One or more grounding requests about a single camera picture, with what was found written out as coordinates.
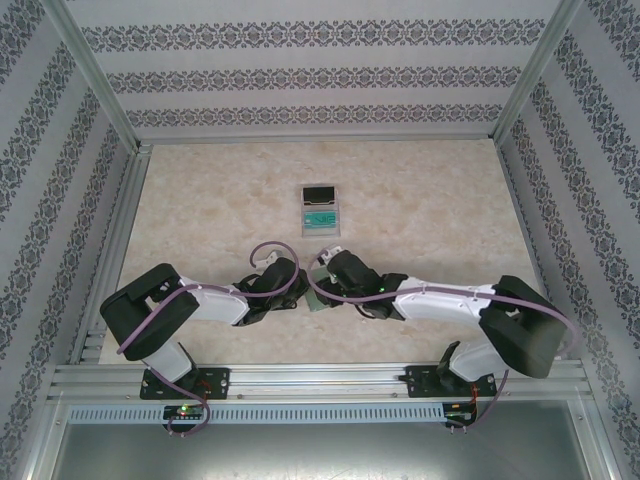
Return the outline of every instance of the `beige floor surface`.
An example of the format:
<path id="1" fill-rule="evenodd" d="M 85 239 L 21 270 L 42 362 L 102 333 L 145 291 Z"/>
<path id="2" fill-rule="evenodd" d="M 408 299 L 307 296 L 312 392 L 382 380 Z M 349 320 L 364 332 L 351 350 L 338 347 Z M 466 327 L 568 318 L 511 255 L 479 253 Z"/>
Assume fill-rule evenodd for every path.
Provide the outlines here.
<path id="1" fill-rule="evenodd" d="M 339 239 L 301 237 L 300 185 L 317 182 L 338 187 Z M 156 146 L 120 283 L 169 262 L 229 284 L 271 239 L 305 268 L 335 241 L 378 273 L 464 285 L 512 274 L 537 288 L 490 140 Z M 366 320 L 349 306 L 311 313 L 302 301 L 245 328 L 190 319 L 176 338 L 201 364 L 348 363 L 437 360 L 479 334 L 436 319 Z M 115 350 L 107 335 L 100 363 L 125 363 Z"/>

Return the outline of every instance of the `metal bracket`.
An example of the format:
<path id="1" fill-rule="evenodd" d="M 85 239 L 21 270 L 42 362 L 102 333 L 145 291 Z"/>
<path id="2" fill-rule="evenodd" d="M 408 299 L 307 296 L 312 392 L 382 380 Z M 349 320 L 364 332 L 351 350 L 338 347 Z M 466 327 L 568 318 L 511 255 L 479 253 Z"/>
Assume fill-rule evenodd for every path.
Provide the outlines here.
<path id="1" fill-rule="evenodd" d="M 229 391 L 229 377 L 231 370 L 228 368 L 200 368 L 199 380 L 196 383 L 196 395 L 207 400 L 226 400 Z M 176 392 L 151 373 L 145 370 L 140 387 L 142 400 L 183 400 L 189 397 Z"/>
<path id="2" fill-rule="evenodd" d="M 410 365 L 405 368 L 405 375 L 400 375 L 398 380 L 407 384 L 409 398 L 471 397 L 472 385 L 477 387 L 478 397 L 493 397 L 496 394 L 493 375 L 485 375 L 472 383 L 461 380 L 444 386 L 437 368 L 437 365 Z"/>

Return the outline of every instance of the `wire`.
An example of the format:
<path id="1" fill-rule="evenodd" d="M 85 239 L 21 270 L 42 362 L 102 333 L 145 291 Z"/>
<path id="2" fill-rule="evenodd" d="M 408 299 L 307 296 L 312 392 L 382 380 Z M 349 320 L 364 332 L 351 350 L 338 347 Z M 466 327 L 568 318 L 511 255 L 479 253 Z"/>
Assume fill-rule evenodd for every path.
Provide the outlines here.
<path id="1" fill-rule="evenodd" d="M 504 386 L 507 384 L 508 376 L 509 376 L 509 370 L 505 370 L 504 377 L 502 377 L 502 382 L 500 382 L 500 386 L 498 387 L 496 394 L 493 396 L 493 398 L 489 402 L 489 405 L 487 405 L 487 408 L 484 409 L 484 411 L 482 412 L 482 415 L 480 415 L 480 417 L 475 422 L 469 425 L 467 429 L 476 428 L 478 424 L 482 423 L 487 419 L 489 412 L 493 410 L 493 408 L 496 406 L 496 403 L 498 402 L 498 398 L 500 398 L 500 395 L 502 394 L 502 390 L 504 389 Z"/>
<path id="2" fill-rule="evenodd" d="M 160 302 L 160 304 L 153 309 L 153 311 L 147 316 L 147 318 L 145 318 L 142 321 L 142 323 L 138 325 L 138 327 L 131 333 L 131 335 L 129 335 L 127 339 L 124 342 L 122 342 L 122 344 L 120 345 L 120 348 L 118 348 L 117 350 L 118 355 L 121 355 L 129 347 L 129 345 L 131 345 L 135 341 L 135 339 L 138 338 L 138 336 L 144 331 L 144 329 L 149 326 L 149 324 L 153 321 L 153 319 L 156 318 L 158 314 L 173 301 L 174 298 L 176 298 L 178 295 L 184 292 L 188 292 L 189 290 L 215 290 L 217 292 L 227 293 L 232 296 L 245 297 L 245 298 L 267 298 L 267 297 L 273 297 L 280 293 L 286 292 L 289 289 L 289 287 L 293 285 L 293 282 L 295 282 L 296 279 L 298 278 L 298 273 L 300 272 L 300 262 L 298 260 L 298 256 L 296 255 L 296 252 L 294 252 L 293 249 L 286 243 L 277 242 L 275 240 L 272 240 L 269 242 L 263 242 L 260 245 L 258 245 L 256 248 L 254 248 L 253 251 L 251 252 L 251 255 L 249 255 L 249 263 L 251 264 L 252 267 L 255 268 L 256 266 L 256 264 L 253 261 L 253 257 L 256 254 L 256 252 L 260 248 L 265 247 L 267 245 L 279 245 L 281 247 L 284 247 L 289 251 L 289 253 L 293 257 L 293 262 L 295 263 L 296 269 L 293 272 L 291 279 L 287 283 L 285 283 L 284 286 L 276 290 L 273 290 L 272 292 L 264 292 L 264 293 L 240 292 L 238 290 L 230 290 L 229 288 L 226 288 L 226 287 L 221 287 L 219 285 L 210 285 L 206 283 L 194 283 L 194 284 L 185 285 L 184 287 L 180 287 L 176 291 L 172 292 L 162 302 Z"/>
<path id="3" fill-rule="evenodd" d="M 198 402 L 200 405 L 202 405 L 202 408 L 206 412 L 204 420 L 187 432 L 176 432 L 175 430 L 172 430 L 171 425 L 173 424 L 173 421 L 178 417 L 171 417 L 169 419 L 169 422 L 167 423 L 167 431 L 169 432 L 169 435 L 180 435 L 180 437 L 182 438 L 188 437 L 189 435 L 198 433 L 200 430 L 202 430 L 204 427 L 206 427 L 209 424 L 209 420 L 211 419 L 211 408 L 207 403 L 206 396 L 205 398 L 202 398 L 197 396 L 195 393 L 191 393 L 190 391 L 185 390 L 184 388 L 180 388 L 175 383 L 163 377 L 162 374 L 157 370 L 155 370 L 153 367 L 149 365 L 147 365 L 147 367 L 149 368 L 149 370 L 151 370 L 151 373 L 153 373 L 158 378 L 158 380 L 164 383 L 167 387 L 171 388 L 172 390 L 175 390 L 178 393 L 181 393 L 182 395 L 192 398 L 193 400 Z"/>
<path id="4" fill-rule="evenodd" d="M 313 257 L 313 260 L 311 260 L 311 263 L 309 263 L 309 272 L 313 270 L 313 265 L 320 259 L 320 256 L 325 253 L 329 253 L 329 252 L 327 250 L 321 250 L 320 253 L 318 253 L 315 257 Z M 394 298 L 400 295 L 408 295 L 410 293 L 438 292 L 438 293 L 445 293 L 448 295 L 458 295 L 461 297 L 482 298 L 485 300 L 493 300 L 496 302 L 508 303 L 511 305 L 515 305 L 517 307 L 530 308 L 532 310 L 538 310 L 539 312 L 542 312 L 546 315 L 550 315 L 554 317 L 555 319 L 562 322 L 565 325 L 565 327 L 567 327 L 567 330 L 571 332 L 571 341 L 566 347 L 559 350 L 556 353 L 556 355 L 564 355 L 565 353 L 571 351 L 578 343 L 578 329 L 567 317 L 565 317 L 560 312 L 552 308 L 545 307 L 544 305 L 538 305 L 537 303 L 528 302 L 526 300 L 520 300 L 519 298 L 505 297 L 503 295 L 495 295 L 493 293 L 461 290 L 458 288 L 435 287 L 429 284 L 425 284 L 422 287 L 397 290 L 395 292 L 379 293 L 376 295 L 370 295 L 368 297 L 341 297 L 320 288 L 318 284 L 316 284 L 316 282 L 313 280 L 313 275 L 308 275 L 308 280 L 311 288 L 313 288 L 320 295 L 326 298 L 329 298 L 331 300 L 338 300 L 343 303 L 358 304 L 358 303 L 365 303 L 365 302 L 373 302 L 376 300 L 384 300 L 386 298 Z"/>
<path id="5" fill-rule="evenodd" d="M 293 257 L 293 262 L 295 263 L 295 271 L 293 272 L 293 275 L 291 277 L 291 279 L 282 287 L 273 290 L 272 292 L 265 292 L 265 293 L 245 293 L 245 292 L 239 292 L 237 290 L 230 290 L 228 288 L 225 287 L 220 287 L 218 285 L 209 285 L 209 284 L 190 284 L 190 285 L 186 285 L 184 287 L 181 287 L 179 289 L 177 289 L 176 291 L 172 292 L 167 298 L 165 298 L 148 316 L 147 318 L 145 318 L 142 323 L 140 325 L 138 325 L 138 328 L 136 328 L 131 335 L 129 335 L 127 337 L 127 339 L 122 342 L 122 344 L 120 345 L 120 348 L 118 349 L 117 353 L 118 355 L 121 355 L 126 349 L 127 347 L 129 347 L 129 345 L 131 345 L 131 343 L 133 343 L 135 341 L 136 338 L 138 338 L 138 336 L 144 331 L 145 328 L 147 328 L 149 326 L 149 324 L 153 321 L 154 318 L 156 318 L 158 316 L 158 314 L 162 311 L 162 309 L 164 309 L 167 305 L 169 305 L 173 299 L 175 299 L 178 295 L 180 295 L 183 292 L 187 292 L 189 290 L 196 290 L 196 289 L 205 289 L 205 290 L 215 290 L 218 292 L 223 292 L 223 293 L 228 293 L 229 295 L 235 295 L 238 297 L 246 297 L 246 298 L 267 298 L 267 297 L 272 297 L 275 295 L 278 295 L 282 292 L 285 292 L 289 289 L 289 287 L 291 285 L 293 285 L 293 282 L 296 281 L 296 279 L 298 278 L 298 273 L 300 272 L 300 261 L 298 260 L 298 256 L 296 255 L 296 252 L 293 251 L 293 249 L 287 245 L 286 243 L 283 242 L 278 242 L 278 241 L 269 241 L 269 242 L 263 242 L 260 245 L 256 246 L 253 251 L 251 252 L 251 254 L 249 255 L 249 263 L 251 264 L 252 267 L 255 268 L 256 264 L 253 261 L 253 257 L 255 256 L 256 252 L 267 245 L 279 245 L 281 247 L 286 248 L 289 253 L 291 254 L 291 256 Z M 175 390 L 178 393 L 181 393 L 182 395 L 185 395 L 189 398 L 192 398 L 193 400 L 197 401 L 198 403 L 200 403 L 200 405 L 202 405 L 202 407 L 204 408 L 204 410 L 206 411 L 206 415 L 205 415 L 205 419 L 202 421 L 202 423 L 199 423 L 198 425 L 196 425 L 195 427 L 193 427 L 191 430 L 189 430 L 188 432 L 175 432 L 174 430 L 171 429 L 171 425 L 173 424 L 173 421 L 177 418 L 177 417 L 171 417 L 169 419 L 169 422 L 167 423 L 167 431 L 169 432 L 169 435 L 180 435 L 180 437 L 187 437 L 189 435 L 193 435 L 194 433 L 199 432 L 200 430 L 202 430 L 203 428 L 205 428 L 208 424 L 209 424 L 209 419 L 211 418 L 211 408 L 209 408 L 209 404 L 207 403 L 206 397 L 205 398 L 201 398 L 199 396 L 197 396 L 194 393 L 189 392 L 188 390 L 185 390 L 184 388 L 181 388 L 179 386 L 177 386 L 175 383 L 171 382 L 170 380 L 166 379 L 164 376 L 162 376 L 162 374 L 160 374 L 160 372 L 158 372 L 157 370 L 155 370 L 154 368 L 152 368 L 151 366 L 147 365 L 149 370 L 151 370 L 151 373 L 153 373 L 158 380 L 160 380 L 162 383 L 164 383 L 166 386 L 168 386 L 169 388 L 171 388 L 172 390 Z"/>

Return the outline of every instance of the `patterned wallpaper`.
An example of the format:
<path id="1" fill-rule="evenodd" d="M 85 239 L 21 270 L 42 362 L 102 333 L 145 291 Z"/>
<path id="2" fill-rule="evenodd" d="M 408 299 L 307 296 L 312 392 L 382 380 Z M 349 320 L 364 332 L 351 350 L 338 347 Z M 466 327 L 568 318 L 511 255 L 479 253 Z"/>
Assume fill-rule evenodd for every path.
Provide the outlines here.
<path id="1" fill-rule="evenodd" d="M 0 479 L 66 363 L 128 155 L 36 0 L 0 5 Z"/>
<path id="2" fill-rule="evenodd" d="M 624 478 L 640 478 L 640 2 L 585 1 L 502 145 Z"/>
<path id="3" fill-rule="evenodd" d="M 488 134 L 557 2 L 67 4 L 154 139 Z"/>

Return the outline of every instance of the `aluminum rail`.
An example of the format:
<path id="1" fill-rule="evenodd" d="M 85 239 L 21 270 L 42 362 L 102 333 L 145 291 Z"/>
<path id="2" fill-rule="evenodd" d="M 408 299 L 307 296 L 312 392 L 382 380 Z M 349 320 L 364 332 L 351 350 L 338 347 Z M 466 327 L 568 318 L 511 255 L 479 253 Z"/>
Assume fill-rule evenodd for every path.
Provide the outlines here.
<path id="1" fill-rule="evenodd" d="M 435 362 L 419 365 L 435 365 Z M 223 403 L 363 403 L 415 402 L 397 377 L 407 364 L 218 365 L 231 370 Z M 142 365 L 60 365 L 47 395 L 49 404 L 180 404 L 141 400 Z M 500 382 L 501 375 L 496 376 Z M 501 401 L 593 398 L 580 360 L 557 361 L 544 380 L 510 372 Z M 424 398 L 455 402 L 469 397 Z"/>

